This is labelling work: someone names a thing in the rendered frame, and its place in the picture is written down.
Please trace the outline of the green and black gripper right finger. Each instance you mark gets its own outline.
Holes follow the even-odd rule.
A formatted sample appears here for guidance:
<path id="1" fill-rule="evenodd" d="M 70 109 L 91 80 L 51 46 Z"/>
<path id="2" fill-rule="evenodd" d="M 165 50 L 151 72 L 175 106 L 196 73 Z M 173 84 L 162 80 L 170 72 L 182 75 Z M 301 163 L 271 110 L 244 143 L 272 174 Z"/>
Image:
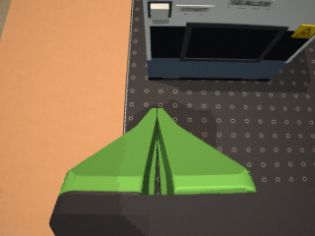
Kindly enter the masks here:
<path id="1" fill-rule="evenodd" d="M 187 132 L 157 109 L 160 195 L 257 192 L 247 168 Z"/>

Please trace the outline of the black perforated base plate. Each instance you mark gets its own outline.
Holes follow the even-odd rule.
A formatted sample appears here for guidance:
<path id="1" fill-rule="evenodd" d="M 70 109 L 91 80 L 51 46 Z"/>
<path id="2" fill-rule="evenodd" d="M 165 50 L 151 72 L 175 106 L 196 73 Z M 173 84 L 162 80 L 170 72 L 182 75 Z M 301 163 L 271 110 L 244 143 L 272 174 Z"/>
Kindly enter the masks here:
<path id="1" fill-rule="evenodd" d="M 315 39 L 268 82 L 149 80 L 132 0 L 123 135 L 152 108 L 246 167 L 257 192 L 315 188 Z"/>

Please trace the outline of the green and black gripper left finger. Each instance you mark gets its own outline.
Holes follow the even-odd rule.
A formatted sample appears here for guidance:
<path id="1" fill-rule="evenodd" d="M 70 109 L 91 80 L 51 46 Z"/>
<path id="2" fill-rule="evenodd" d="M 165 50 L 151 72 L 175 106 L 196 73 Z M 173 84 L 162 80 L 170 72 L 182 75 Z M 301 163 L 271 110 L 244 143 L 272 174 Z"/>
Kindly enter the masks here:
<path id="1" fill-rule="evenodd" d="M 68 191 L 155 195 L 157 161 L 158 113 L 152 108 L 136 127 L 68 170 L 59 195 Z"/>

